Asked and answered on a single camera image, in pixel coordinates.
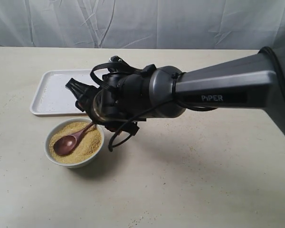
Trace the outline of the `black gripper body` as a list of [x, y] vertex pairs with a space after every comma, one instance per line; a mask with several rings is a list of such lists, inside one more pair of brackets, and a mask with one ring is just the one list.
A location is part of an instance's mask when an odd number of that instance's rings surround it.
[[142, 112], [152, 108], [149, 87], [152, 74], [111, 72], [98, 78], [90, 72], [91, 79], [98, 85], [87, 91], [86, 113], [96, 124], [111, 132], [118, 129], [136, 133], [137, 123], [149, 118]]

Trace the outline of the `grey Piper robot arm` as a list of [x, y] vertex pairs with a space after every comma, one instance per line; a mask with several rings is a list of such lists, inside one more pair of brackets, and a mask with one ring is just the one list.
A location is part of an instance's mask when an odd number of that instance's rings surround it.
[[257, 54], [207, 68], [182, 72], [173, 66], [131, 67], [114, 56], [95, 66], [94, 85], [70, 79], [66, 88], [76, 107], [119, 134], [134, 136], [148, 118], [175, 118], [189, 109], [264, 110], [285, 135], [285, 47], [263, 47]]

